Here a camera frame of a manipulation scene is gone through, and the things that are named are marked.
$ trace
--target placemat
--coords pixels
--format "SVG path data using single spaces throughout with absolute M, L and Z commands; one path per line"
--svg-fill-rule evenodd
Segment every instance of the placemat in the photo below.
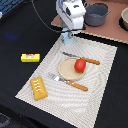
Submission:
M 59 37 L 15 97 L 78 128 L 93 128 L 116 50 L 115 46 L 75 36 L 72 44 L 64 45 Z M 88 87 L 88 91 L 79 90 L 46 76 L 48 72 L 59 75 L 57 66 L 67 58 L 61 51 L 100 61 L 100 65 L 87 63 L 85 76 L 76 81 Z M 35 101 L 30 79 L 39 76 L 44 81 L 48 97 Z

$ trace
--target tomato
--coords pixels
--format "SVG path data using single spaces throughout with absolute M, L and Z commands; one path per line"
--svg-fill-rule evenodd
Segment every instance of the tomato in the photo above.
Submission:
M 77 72 L 83 72 L 86 67 L 86 61 L 83 59 L 77 59 L 74 68 Z

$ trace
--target black table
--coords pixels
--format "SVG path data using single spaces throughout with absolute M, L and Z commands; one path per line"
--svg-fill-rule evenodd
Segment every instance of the black table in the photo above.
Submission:
M 35 5 L 47 25 L 61 30 L 51 26 L 51 21 L 57 15 L 55 0 L 38 0 Z M 1 20 L 1 112 L 16 119 L 20 118 L 18 115 L 23 115 L 49 128 L 74 128 L 69 123 L 15 98 L 59 36 L 59 33 L 43 25 L 31 4 L 16 8 L 7 18 Z M 128 45 L 82 33 L 76 36 L 118 47 L 94 128 L 128 128 Z M 23 53 L 39 53 L 40 62 L 21 62 Z

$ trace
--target yellow butter block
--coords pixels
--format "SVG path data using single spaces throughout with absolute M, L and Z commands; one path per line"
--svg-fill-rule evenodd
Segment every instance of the yellow butter block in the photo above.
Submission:
M 39 62 L 40 54 L 22 54 L 21 61 L 22 62 Z
M 41 77 L 31 79 L 30 82 L 35 100 L 40 100 L 48 96 Z

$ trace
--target butter knife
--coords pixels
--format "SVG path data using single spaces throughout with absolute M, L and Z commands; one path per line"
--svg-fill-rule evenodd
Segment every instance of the butter knife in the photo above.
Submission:
M 93 60 L 93 59 L 89 59 L 89 58 L 85 58 L 85 57 L 76 56 L 76 55 L 69 54 L 69 53 L 66 53 L 66 52 L 61 52 L 61 53 L 64 54 L 64 55 L 67 55 L 69 57 L 78 57 L 78 58 L 81 58 L 81 59 L 85 60 L 86 62 L 93 63 L 93 64 L 96 64 L 96 65 L 99 65 L 100 64 L 100 62 L 97 61 L 97 60 Z

